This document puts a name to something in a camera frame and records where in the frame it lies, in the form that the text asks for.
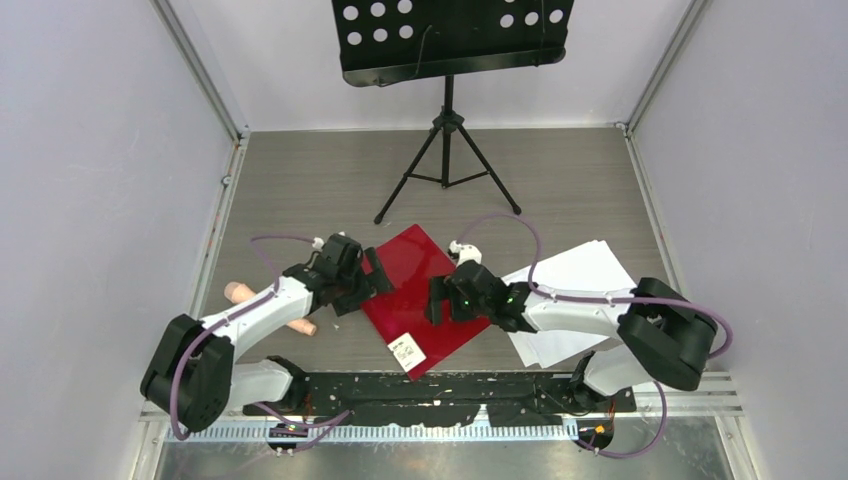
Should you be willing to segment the stack of white paper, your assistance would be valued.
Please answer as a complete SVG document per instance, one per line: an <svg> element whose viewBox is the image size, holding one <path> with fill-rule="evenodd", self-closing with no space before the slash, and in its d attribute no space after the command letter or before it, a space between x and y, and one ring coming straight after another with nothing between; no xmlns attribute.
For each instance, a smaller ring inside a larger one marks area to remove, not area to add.
<svg viewBox="0 0 848 480"><path fill-rule="evenodd" d="M592 240L540 261L533 280L559 290L630 290L636 283L605 241ZM567 331L511 333L509 338L526 367L549 368L592 349L603 335Z"/></svg>

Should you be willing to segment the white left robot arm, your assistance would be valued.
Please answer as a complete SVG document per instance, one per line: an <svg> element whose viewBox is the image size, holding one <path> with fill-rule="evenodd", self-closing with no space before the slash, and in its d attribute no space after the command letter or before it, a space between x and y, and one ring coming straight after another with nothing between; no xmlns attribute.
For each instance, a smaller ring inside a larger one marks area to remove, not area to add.
<svg viewBox="0 0 848 480"><path fill-rule="evenodd" d="M240 363L241 356L325 306L343 316L393 291L375 248L343 233L304 241L313 250L309 259L274 270L272 283L253 297L201 319L181 314L166 326L140 393L168 413L177 439L249 405L272 414L298 412L309 393L303 369L280 356L249 364Z"/></svg>

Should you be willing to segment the pink plastic cylinder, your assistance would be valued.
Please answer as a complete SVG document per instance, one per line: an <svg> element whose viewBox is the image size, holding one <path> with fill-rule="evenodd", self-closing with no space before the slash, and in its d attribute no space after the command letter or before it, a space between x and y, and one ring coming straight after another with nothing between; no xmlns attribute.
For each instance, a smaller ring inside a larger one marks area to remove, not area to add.
<svg viewBox="0 0 848 480"><path fill-rule="evenodd" d="M246 284L229 282L224 288L224 297L233 305L241 304L253 298L256 293ZM287 324L287 327L307 336L314 336L317 326L307 318L298 318Z"/></svg>

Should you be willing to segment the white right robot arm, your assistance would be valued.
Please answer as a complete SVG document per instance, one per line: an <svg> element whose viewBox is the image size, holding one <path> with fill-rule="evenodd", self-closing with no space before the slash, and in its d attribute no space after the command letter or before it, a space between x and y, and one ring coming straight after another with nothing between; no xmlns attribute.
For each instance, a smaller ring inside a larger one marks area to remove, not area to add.
<svg viewBox="0 0 848 480"><path fill-rule="evenodd" d="M439 325L444 309L452 321L486 318L508 333L569 331L618 340L613 349L584 356L572 375L572 400L589 411L649 381L697 390L719 329L715 314L655 278L631 290L548 293L530 280L507 283L475 261L430 278L425 316Z"/></svg>

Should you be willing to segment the red plastic folder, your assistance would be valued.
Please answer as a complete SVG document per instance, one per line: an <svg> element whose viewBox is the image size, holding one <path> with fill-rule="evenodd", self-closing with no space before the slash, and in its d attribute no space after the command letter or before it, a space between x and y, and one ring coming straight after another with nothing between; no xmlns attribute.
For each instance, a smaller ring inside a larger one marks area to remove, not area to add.
<svg viewBox="0 0 848 480"><path fill-rule="evenodd" d="M486 318L452 321L446 301L442 324L433 326L428 321L428 280L452 273L455 264L420 225L406 228L376 252L394 291L375 296L362 305L362 310L386 345L409 332L424 351L427 359L405 372L410 380L418 380L490 326Z"/></svg>

